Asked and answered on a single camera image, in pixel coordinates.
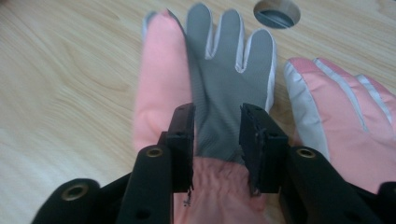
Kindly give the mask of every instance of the brass grommet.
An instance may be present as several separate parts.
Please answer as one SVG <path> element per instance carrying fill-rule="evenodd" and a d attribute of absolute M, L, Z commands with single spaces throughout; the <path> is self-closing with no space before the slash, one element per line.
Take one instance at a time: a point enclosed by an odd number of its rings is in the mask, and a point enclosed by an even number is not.
<path fill-rule="evenodd" d="M 149 149 L 149 150 L 146 152 L 146 155 L 147 155 L 148 157 L 160 157 L 162 154 L 163 154 L 163 150 L 160 149 L 159 147 L 151 148 L 151 149 Z"/>
<path fill-rule="evenodd" d="M 75 184 L 62 193 L 62 199 L 69 202 L 74 201 L 87 194 L 88 189 L 89 187 L 86 183 Z"/>
<path fill-rule="evenodd" d="M 297 154 L 299 154 L 301 157 L 308 158 L 308 159 L 314 159 L 317 154 L 313 152 L 312 150 L 306 149 L 306 148 L 299 148 L 297 149 Z"/>

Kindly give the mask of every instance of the wood grain surface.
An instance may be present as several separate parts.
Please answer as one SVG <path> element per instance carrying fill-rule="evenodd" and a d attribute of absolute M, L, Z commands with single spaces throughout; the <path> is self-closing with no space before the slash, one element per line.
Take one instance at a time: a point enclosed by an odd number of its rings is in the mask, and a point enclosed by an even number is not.
<path fill-rule="evenodd" d="M 247 36 L 262 25 L 257 1 L 207 0 L 215 23 L 229 8 Z M 29 223 L 62 183 L 102 186 L 130 172 L 141 21 L 169 8 L 182 23 L 194 1 L 0 0 L 0 223 Z M 396 93 L 396 2 L 295 0 L 297 25 L 270 29 L 277 43 L 271 115 L 293 134 L 283 65 L 326 57 Z"/>

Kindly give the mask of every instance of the pink fabric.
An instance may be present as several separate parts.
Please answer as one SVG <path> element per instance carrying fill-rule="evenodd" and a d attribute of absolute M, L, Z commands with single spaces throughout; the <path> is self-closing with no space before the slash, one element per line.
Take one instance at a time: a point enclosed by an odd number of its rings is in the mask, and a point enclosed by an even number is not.
<path fill-rule="evenodd" d="M 135 150 L 157 143 L 176 107 L 191 102 L 185 40 L 167 12 L 148 25 L 134 109 Z M 175 223 L 265 223 L 264 197 L 250 198 L 248 170 L 237 163 L 194 158 L 191 206 L 175 195 Z"/>
<path fill-rule="evenodd" d="M 184 35 L 165 11 L 151 19 L 144 42 L 134 108 L 134 149 L 157 144 L 174 110 L 191 102 Z"/>
<path fill-rule="evenodd" d="M 310 60 L 294 58 L 290 63 L 294 75 L 304 79 L 314 98 L 328 141 L 330 162 L 340 175 L 373 193 L 377 193 L 381 183 L 396 181 L 395 96 L 370 79 L 393 115 L 393 122 L 389 123 L 356 78 L 328 60 L 317 60 L 351 87 L 367 126 L 364 130 L 351 101 L 335 81 Z"/>
<path fill-rule="evenodd" d="M 183 205 L 186 194 L 175 195 L 175 223 L 267 223 L 265 197 L 250 197 L 245 166 L 195 157 L 193 168 L 191 206 Z"/>

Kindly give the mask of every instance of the pink cuff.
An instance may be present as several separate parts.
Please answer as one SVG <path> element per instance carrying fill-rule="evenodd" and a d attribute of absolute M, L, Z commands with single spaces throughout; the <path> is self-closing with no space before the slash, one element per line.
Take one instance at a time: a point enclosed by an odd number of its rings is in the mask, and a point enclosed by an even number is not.
<path fill-rule="evenodd" d="M 187 194 L 175 194 L 175 223 L 267 223 L 265 197 L 250 197 L 245 166 L 195 157 L 193 169 L 191 206 Z"/>

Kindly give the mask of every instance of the gray glove palm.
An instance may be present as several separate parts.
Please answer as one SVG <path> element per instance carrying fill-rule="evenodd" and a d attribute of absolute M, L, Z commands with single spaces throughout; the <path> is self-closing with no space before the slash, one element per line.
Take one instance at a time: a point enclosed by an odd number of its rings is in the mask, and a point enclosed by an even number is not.
<path fill-rule="evenodd" d="M 236 161 L 240 157 L 240 106 L 265 108 L 274 101 L 276 44 L 264 29 L 244 49 L 245 29 L 235 10 L 226 11 L 213 38 L 212 16 L 203 4 L 187 18 L 186 39 L 198 148 L 196 155 Z"/>

